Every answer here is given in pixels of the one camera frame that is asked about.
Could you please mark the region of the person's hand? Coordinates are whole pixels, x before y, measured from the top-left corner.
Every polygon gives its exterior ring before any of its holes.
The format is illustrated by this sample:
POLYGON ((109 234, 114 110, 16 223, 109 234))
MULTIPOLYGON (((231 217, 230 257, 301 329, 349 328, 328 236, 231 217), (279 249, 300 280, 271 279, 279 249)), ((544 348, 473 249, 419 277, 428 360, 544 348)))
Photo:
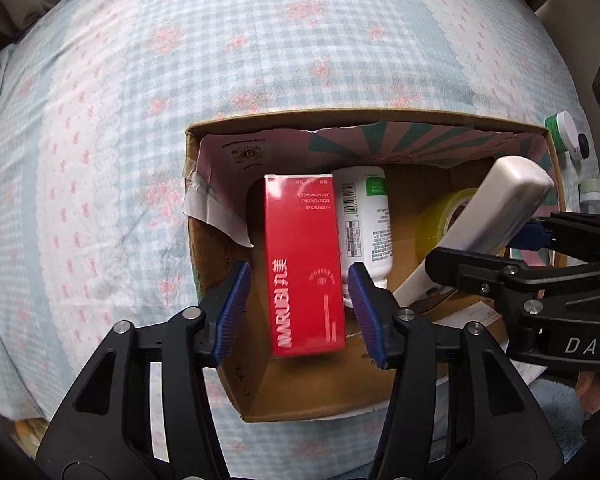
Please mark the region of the person's hand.
POLYGON ((600 378, 594 372, 580 372, 576 395, 581 408, 594 415, 600 410, 600 378))

